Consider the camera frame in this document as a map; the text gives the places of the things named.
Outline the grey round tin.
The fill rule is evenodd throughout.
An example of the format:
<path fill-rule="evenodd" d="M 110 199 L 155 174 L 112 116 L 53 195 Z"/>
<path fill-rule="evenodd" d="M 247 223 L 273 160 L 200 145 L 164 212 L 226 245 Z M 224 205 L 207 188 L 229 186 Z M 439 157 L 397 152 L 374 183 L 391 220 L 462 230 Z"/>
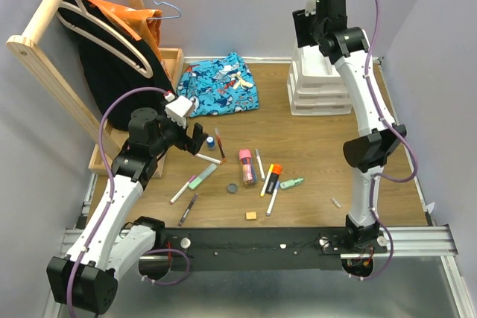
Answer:
<path fill-rule="evenodd" d="M 238 191 L 238 186 L 234 183 L 230 183 L 227 185 L 227 191 L 231 194 L 234 194 Z"/>

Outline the pink lid pen tube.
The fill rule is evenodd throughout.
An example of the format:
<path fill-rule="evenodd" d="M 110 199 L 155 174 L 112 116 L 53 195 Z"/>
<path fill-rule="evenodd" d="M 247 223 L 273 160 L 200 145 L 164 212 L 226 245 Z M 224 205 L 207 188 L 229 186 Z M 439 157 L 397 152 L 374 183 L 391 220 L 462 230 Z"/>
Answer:
<path fill-rule="evenodd" d="M 239 160 L 241 162 L 243 182 L 245 186 L 255 185 L 257 178 L 253 166 L 251 152 L 248 149 L 241 149 L 238 152 Z"/>

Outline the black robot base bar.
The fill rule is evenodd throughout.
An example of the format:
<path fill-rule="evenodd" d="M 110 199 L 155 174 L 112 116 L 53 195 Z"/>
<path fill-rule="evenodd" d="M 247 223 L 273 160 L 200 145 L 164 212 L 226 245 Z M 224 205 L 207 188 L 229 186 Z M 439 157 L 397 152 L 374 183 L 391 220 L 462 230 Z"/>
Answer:
<path fill-rule="evenodd" d="M 173 253 L 139 261 L 139 272 L 152 279 L 185 270 L 340 270 L 348 258 L 387 251 L 376 237 L 353 241 L 344 227 L 176 228 L 165 229 L 161 243 Z"/>

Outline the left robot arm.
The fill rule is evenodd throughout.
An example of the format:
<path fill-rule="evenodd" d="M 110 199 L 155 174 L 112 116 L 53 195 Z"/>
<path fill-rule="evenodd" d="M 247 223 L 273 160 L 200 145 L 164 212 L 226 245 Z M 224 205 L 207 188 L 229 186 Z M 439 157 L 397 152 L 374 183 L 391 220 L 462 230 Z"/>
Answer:
<path fill-rule="evenodd" d="M 141 108 L 131 114 L 129 136 L 113 160 L 112 177 L 93 216 L 68 252 L 48 263 L 46 273 L 56 302 L 70 311 L 80 308 L 104 314 L 120 279 L 141 255 L 169 251 L 160 220 L 141 217 L 125 238 L 118 236 L 167 150 L 175 146 L 193 155 L 199 152 L 208 135 L 196 123 L 188 136 L 187 127 L 186 118 L 171 111 L 159 115 L 154 109 Z"/>

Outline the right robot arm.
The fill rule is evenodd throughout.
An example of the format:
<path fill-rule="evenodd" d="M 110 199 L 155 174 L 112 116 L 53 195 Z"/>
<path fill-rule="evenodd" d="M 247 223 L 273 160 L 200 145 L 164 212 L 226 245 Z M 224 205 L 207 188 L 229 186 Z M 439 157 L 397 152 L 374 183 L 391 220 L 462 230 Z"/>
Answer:
<path fill-rule="evenodd" d="M 365 31 L 347 25 L 346 0 L 306 0 L 293 13 L 297 45 L 317 46 L 339 73 L 349 93 L 358 125 L 358 137 L 343 145 L 353 169 L 351 208 L 346 216 L 344 246 L 360 252 L 379 236 L 377 195 L 388 157 L 407 134 L 385 107 L 372 73 Z"/>

